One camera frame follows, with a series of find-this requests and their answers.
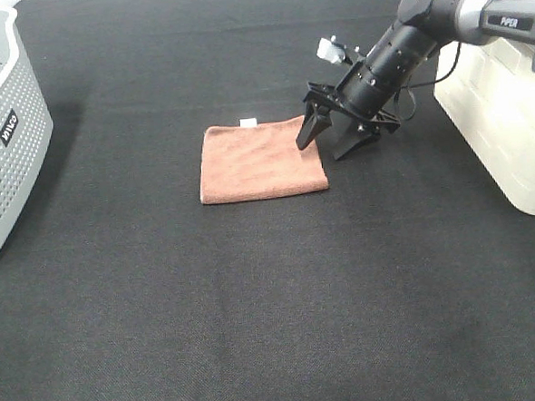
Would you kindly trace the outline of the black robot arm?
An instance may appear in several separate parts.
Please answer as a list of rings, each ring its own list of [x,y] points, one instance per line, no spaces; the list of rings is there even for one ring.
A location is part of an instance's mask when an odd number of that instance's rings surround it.
[[[382,131],[395,132],[404,122],[395,106],[401,93],[409,93],[414,70],[450,42],[490,44],[496,38],[512,39],[535,47],[534,0],[401,0],[397,16],[368,54],[321,39],[317,56],[330,64],[348,65],[335,85],[309,83],[306,112],[296,139],[303,151],[332,124],[331,113],[345,115],[349,124],[333,149],[340,159],[350,151],[376,142]],[[535,50],[532,57],[535,73]]]

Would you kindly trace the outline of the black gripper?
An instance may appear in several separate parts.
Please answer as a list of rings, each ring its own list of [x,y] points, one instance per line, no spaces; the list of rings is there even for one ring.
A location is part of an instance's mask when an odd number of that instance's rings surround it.
[[[381,109],[398,90],[396,62],[374,60],[355,63],[336,85],[307,84],[308,92],[304,121],[296,138],[296,146],[303,151],[321,133],[332,125],[330,113],[339,112],[354,122],[345,129],[333,147],[335,160],[343,159],[365,145],[380,138],[378,126],[390,133],[400,122],[381,114]]]

